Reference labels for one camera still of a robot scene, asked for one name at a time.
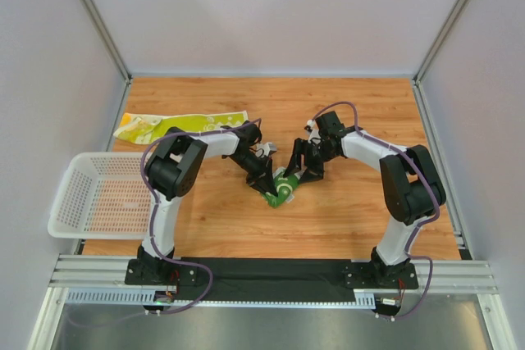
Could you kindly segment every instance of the metal frame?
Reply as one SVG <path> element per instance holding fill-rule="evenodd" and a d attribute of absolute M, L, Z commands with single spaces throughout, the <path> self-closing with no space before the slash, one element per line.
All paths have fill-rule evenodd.
<path fill-rule="evenodd" d="M 113 125 L 113 129 L 115 129 L 120 121 L 121 114 L 124 111 L 133 76 L 126 67 L 126 64 L 119 53 L 112 36 L 108 32 L 94 1 L 81 0 L 81 2 L 88 12 L 89 18 L 94 23 L 95 29 L 105 43 L 107 50 L 112 56 L 117 69 L 121 72 L 126 82 L 121 98 L 121 106 L 116 114 Z M 413 93 L 427 134 L 433 159 L 441 174 L 445 190 L 449 196 L 447 205 L 454 227 L 454 235 L 456 236 L 459 248 L 466 248 L 468 246 L 468 240 L 463 238 L 466 234 L 462 230 L 461 212 L 455 203 L 455 201 L 457 201 L 456 192 L 447 176 L 449 172 L 445 164 L 445 159 L 439 149 L 439 139 L 432 122 L 431 114 L 428 112 L 427 101 L 424 96 L 424 91 L 422 90 L 421 81 L 467 4 L 468 0 L 456 1 L 450 14 L 445 20 L 445 23 L 441 27 L 439 34 L 436 36 L 436 39 L 431 45 L 427 55 L 423 59 L 417 73 L 413 76 Z M 113 142 L 114 138 L 111 136 L 107 142 L 107 150 L 112 149 Z M 78 249 L 81 248 L 80 244 L 81 242 L 78 243 L 75 251 L 78 251 Z M 111 290 L 114 292 L 115 289 L 123 289 L 127 263 L 131 258 L 132 257 L 85 257 L 76 255 L 60 256 L 52 274 L 50 285 L 35 324 L 28 348 L 49 349 L 51 347 L 69 289 L 98 289 L 102 292 L 105 290 Z M 428 277 L 428 264 L 425 262 L 414 261 L 414 265 L 416 266 L 421 283 L 424 283 Z M 126 286 L 126 289 L 126 291 L 135 292 L 152 290 L 146 288 L 134 288 L 134 286 Z M 362 289 L 354 291 L 363 295 L 369 294 L 370 292 L 389 292 L 389 290 L 381 291 L 377 289 Z M 407 290 L 407 292 L 418 293 L 419 290 Z M 516 343 L 514 342 L 514 338 L 509 328 L 509 322 L 507 321 L 503 307 L 501 306 L 500 295 L 498 294 L 494 277 L 492 276 L 491 269 L 486 261 L 435 261 L 434 276 L 432 278 L 429 293 L 444 295 L 477 294 L 492 346 L 496 349 L 516 348 Z M 252 307 L 257 305 L 246 304 L 246 306 Z M 281 304 L 271 305 L 271 307 L 286 306 Z"/>

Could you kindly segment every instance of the wooden tabletop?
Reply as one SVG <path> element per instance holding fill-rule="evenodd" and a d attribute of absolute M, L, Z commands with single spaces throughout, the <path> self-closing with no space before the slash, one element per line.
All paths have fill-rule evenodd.
<path fill-rule="evenodd" d="M 305 78 L 137 78 L 126 111 L 180 115 L 248 112 L 262 117 L 262 140 L 272 141 L 274 170 L 286 166 L 294 139 L 318 110 L 335 101 L 357 105 L 359 125 L 392 143 L 427 145 L 409 80 Z M 349 107 L 337 107 L 346 126 Z M 144 145 L 116 141 L 118 152 Z M 381 177 L 355 160 L 325 165 L 325 179 L 303 184 L 295 199 L 274 209 L 244 183 L 232 160 L 206 160 L 182 202 L 176 225 L 176 255 L 188 257 L 369 258 L 381 240 L 389 213 Z M 140 241 L 88 240 L 84 254 L 135 255 Z M 452 226 L 441 218 L 425 227 L 413 253 L 459 259 Z"/>

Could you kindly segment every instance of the wood surface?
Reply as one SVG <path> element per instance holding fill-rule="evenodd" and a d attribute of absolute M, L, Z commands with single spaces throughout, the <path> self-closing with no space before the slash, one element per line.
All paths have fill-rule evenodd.
<path fill-rule="evenodd" d="M 357 105 L 359 124 L 381 139 L 426 144 L 409 80 L 303 78 L 137 78 L 126 111 L 178 115 L 248 111 L 262 117 L 263 142 L 279 151 L 274 169 L 286 166 L 305 122 L 332 102 Z M 345 125 L 349 107 L 337 107 Z M 145 146 L 116 141 L 118 152 Z M 325 165 L 325 179 L 301 185 L 295 199 L 274 209 L 244 183 L 233 161 L 206 160 L 182 202 L 176 225 L 176 255 L 192 257 L 369 258 L 381 240 L 389 213 L 379 173 L 354 160 Z M 140 241 L 88 240 L 84 254 L 135 255 Z M 413 253 L 459 259 L 446 209 L 425 227 Z"/>

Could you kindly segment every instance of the gray wall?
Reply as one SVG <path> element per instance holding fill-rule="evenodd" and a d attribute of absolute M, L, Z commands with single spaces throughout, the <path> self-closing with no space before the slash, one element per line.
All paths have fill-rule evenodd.
<path fill-rule="evenodd" d="M 525 348 L 525 0 L 471 0 L 423 81 L 470 247 Z"/>
<path fill-rule="evenodd" d="M 413 75 L 455 0 L 95 0 L 135 74 Z"/>
<path fill-rule="evenodd" d="M 25 348 L 59 252 L 48 213 L 78 152 L 107 143 L 123 81 L 79 0 L 0 0 L 0 348 Z"/>

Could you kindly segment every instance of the wood plank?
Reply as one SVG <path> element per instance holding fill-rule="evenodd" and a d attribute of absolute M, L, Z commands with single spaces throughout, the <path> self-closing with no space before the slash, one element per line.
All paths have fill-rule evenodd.
<path fill-rule="evenodd" d="M 325 105 L 353 101 L 359 124 L 387 141 L 426 143 L 409 80 L 305 78 L 137 78 L 126 111 L 158 115 L 248 111 L 262 117 L 263 141 L 279 148 L 274 168 L 286 166 L 295 138 Z M 337 107 L 352 125 L 349 107 Z M 117 141 L 115 151 L 144 146 Z M 176 255 L 194 257 L 369 258 L 389 213 L 381 177 L 352 160 L 326 164 L 325 179 L 301 185 L 295 199 L 278 209 L 244 184 L 245 173 L 230 160 L 203 163 L 180 208 Z M 87 241 L 84 254 L 135 255 L 139 241 Z M 420 234 L 413 252 L 459 259 L 452 226 L 442 217 Z"/>

